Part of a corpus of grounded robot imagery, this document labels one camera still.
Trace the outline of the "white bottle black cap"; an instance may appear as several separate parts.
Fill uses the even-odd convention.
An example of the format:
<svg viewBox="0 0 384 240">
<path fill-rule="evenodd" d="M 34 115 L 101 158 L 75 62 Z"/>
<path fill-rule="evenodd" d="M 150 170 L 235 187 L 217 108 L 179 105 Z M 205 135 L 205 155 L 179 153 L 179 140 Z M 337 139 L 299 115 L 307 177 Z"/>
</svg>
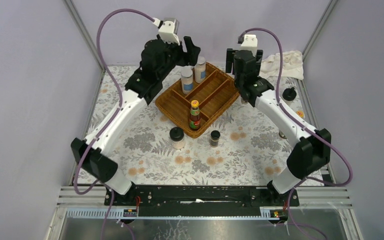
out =
<svg viewBox="0 0 384 240">
<path fill-rule="evenodd" d="M 292 102 L 297 98 L 297 91 L 295 87 L 286 88 L 282 93 L 283 101 L 290 106 Z"/>
</svg>

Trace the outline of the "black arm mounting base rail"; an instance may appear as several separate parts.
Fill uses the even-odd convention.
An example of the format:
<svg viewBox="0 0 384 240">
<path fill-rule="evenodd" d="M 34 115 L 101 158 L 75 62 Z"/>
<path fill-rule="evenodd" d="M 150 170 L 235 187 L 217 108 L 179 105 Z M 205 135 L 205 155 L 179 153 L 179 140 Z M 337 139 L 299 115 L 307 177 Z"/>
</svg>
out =
<svg viewBox="0 0 384 240">
<path fill-rule="evenodd" d="M 261 208 L 298 207 L 291 194 L 265 186 L 133 185 L 124 195 L 107 190 L 104 205 L 132 206 L 139 217 L 257 217 Z"/>
</svg>

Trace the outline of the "white jar wide black lid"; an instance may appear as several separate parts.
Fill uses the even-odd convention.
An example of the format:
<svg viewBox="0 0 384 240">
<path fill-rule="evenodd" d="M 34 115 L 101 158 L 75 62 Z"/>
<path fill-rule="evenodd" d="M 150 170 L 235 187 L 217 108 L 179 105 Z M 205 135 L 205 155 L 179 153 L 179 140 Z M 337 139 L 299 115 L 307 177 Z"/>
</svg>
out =
<svg viewBox="0 0 384 240">
<path fill-rule="evenodd" d="M 176 126 L 169 131 L 169 137 L 172 142 L 172 147 L 180 150 L 185 146 L 185 134 L 182 128 Z"/>
</svg>

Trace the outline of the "silver lid white grain jar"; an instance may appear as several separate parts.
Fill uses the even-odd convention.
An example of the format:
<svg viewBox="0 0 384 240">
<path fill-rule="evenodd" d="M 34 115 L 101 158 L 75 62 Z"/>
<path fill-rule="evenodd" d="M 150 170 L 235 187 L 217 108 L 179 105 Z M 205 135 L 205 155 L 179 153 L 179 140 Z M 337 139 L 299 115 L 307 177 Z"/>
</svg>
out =
<svg viewBox="0 0 384 240">
<path fill-rule="evenodd" d="M 194 80 L 196 83 L 202 83 L 206 78 L 206 59 L 199 56 L 194 66 Z"/>
</svg>

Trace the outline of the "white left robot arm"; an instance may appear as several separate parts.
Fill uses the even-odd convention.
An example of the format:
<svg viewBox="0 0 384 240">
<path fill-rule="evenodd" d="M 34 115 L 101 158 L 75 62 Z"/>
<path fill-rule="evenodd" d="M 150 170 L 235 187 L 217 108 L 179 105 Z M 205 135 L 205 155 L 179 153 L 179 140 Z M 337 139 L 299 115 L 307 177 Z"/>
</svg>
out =
<svg viewBox="0 0 384 240">
<path fill-rule="evenodd" d="M 139 67 L 125 84 L 118 103 L 93 132 L 71 142 L 77 168 L 116 192 L 115 197 L 122 205 L 128 206 L 135 200 L 133 182 L 109 154 L 125 128 L 162 90 L 168 74 L 176 66 L 195 65 L 200 52 L 190 36 L 184 36 L 179 44 L 164 42 L 161 36 L 148 41 L 141 52 Z"/>
</svg>

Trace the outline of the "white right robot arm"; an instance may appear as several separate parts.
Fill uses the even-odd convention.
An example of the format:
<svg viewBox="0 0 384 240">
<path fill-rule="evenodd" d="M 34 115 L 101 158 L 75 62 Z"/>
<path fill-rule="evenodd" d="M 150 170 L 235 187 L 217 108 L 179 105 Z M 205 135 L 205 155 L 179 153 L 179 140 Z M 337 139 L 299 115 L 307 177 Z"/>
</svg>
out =
<svg viewBox="0 0 384 240">
<path fill-rule="evenodd" d="M 262 51 L 226 50 L 226 73 L 234 75 L 234 86 L 241 98 L 263 112 L 285 135 L 292 151 L 286 168 L 267 187 L 267 201 L 273 206 L 287 199 L 287 192 L 301 180 L 330 162 L 327 144 L 332 136 L 327 129 L 316 129 L 297 115 L 282 99 L 276 98 L 275 87 L 259 75 Z"/>
</svg>

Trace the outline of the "red sauce bottle yellow cap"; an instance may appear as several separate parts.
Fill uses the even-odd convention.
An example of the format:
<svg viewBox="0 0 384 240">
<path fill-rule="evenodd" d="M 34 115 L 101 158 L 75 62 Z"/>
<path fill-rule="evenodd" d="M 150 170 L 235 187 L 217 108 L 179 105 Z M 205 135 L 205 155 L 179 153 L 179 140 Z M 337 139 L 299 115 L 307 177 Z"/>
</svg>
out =
<svg viewBox="0 0 384 240">
<path fill-rule="evenodd" d="M 189 126 L 192 130 L 197 130 L 201 127 L 201 111 L 198 100 L 190 102 Z"/>
</svg>

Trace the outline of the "silver lid jar blue label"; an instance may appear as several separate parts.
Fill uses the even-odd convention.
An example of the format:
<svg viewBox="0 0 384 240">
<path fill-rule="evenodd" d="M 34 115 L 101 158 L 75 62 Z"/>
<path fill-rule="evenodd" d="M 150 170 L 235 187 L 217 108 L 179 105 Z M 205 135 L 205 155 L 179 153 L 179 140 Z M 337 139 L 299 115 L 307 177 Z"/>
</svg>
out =
<svg viewBox="0 0 384 240">
<path fill-rule="evenodd" d="M 190 66 L 183 66 L 180 71 L 182 92 L 187 95 L 194 88 L 194 75 Z"/>
</svg>

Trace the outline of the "brown wicker divided basket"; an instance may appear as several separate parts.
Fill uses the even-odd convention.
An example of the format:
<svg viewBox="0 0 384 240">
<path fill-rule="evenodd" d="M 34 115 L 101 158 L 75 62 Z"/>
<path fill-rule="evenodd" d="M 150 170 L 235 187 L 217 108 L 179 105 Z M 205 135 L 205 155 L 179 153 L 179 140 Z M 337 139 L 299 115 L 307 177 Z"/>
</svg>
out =
<svg viewBox="0 0 384 240">
<path fill-rule="evenodd" d="M 201 136 L 240 96 L 233 77 L 211 63 L 206 63 L 206 79 L 193 83 L 189 94 L 183 94 L 178 80 L 155 100 L 157 108 L 191 138 Z M 191 101 L 197 100 L 200 109 L 200 128 L 190 127 Z"/>
</svg>

